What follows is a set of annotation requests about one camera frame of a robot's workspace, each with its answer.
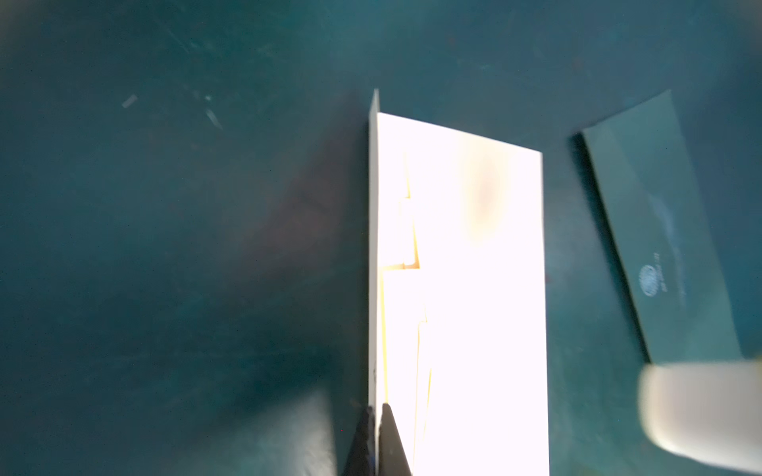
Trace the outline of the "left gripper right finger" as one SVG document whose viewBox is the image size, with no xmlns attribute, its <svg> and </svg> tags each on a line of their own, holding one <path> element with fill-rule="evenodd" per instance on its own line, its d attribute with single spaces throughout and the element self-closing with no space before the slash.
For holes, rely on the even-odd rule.
<svg viewBox="0 0 762 476">
<path fill-rule="evenodd" d="M 412 475 L 396 420 L 389 404 L 382 406 L 378 431 L 377 463 L 379 476 Z"/>
</svg>

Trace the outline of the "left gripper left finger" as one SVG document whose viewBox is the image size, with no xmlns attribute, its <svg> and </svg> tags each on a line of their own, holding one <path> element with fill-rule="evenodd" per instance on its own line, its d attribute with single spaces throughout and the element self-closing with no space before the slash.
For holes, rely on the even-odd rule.
<svg viewBox="0 0 762 476">
<path fill-rule="evenodd" d="M 342 476 L 375 475 L 374 425 L 374 410 L 367 407 L 355 428 Z"/>
</svg>

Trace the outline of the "cream yellow envelope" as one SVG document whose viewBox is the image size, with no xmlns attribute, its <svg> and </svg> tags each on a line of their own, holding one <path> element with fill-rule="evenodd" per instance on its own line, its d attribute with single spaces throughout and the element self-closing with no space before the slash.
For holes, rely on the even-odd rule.
<svg viewBox="0 0 762 476">
<path fill-rule="evenodd" d="M 368 406 L 412 475 L 550 471 L 543 156 L 368 115 Z"/>
</svg>

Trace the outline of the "yellow glue stick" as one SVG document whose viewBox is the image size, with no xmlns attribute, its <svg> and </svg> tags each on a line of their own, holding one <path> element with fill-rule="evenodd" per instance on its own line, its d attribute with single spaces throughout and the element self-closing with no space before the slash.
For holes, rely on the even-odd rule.
<svg viewBox="0 0 762 476">
<path fill-rule="evenodd" d="M 656 446 L 709 466 L 761 473 L 761 362 L 648 365 L 641 426 Z"/>
</svg>

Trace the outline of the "dark green envelope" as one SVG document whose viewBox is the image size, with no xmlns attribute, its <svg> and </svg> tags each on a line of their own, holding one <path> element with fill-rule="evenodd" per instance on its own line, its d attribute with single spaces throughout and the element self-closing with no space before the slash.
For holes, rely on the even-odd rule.
<svg viewBox="0 0 762 476">
<path fill-rule="evenodd" d="M 583 130 L 649 359 L 742 357 L 672 93 Z"/>
</svg>

